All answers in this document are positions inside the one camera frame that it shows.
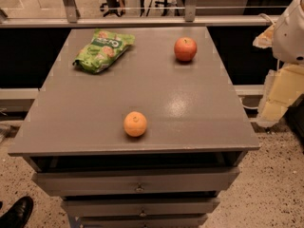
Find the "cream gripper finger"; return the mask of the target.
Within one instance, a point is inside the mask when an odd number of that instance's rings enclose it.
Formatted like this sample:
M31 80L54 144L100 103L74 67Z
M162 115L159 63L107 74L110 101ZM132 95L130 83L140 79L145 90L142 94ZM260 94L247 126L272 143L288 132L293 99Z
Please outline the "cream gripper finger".
M261 127L277 124L288 108L303 94L303 65L284 64L278 71L270 70L258 105L256 123Z
M273 45L274 25L266 28L258 37L253 41L253 46L256 48L270 48Z

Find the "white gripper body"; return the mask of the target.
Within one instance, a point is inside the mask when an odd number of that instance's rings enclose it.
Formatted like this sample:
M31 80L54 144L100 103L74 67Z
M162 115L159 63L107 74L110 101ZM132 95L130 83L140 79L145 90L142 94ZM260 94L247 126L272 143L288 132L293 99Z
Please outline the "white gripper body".
M279 16L273 33L272 51L284 62L304 64L304 9L303 0L293 0Z

